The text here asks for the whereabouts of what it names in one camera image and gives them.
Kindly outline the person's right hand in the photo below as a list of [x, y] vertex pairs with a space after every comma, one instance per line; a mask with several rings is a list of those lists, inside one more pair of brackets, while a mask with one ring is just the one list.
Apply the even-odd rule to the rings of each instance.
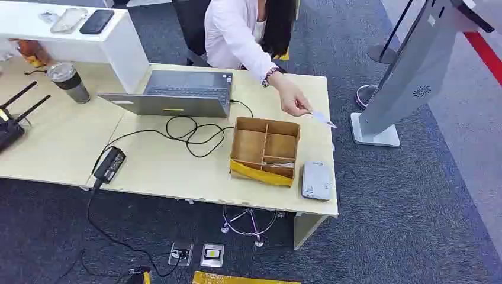
[[313, 108], [302, 90], [291, 82], [281, 72], [274, 72], [268, 76], [268, 83], [278, 92], [281, 101], [281, 109], [293, 117], [301, 117], [311, 114]]

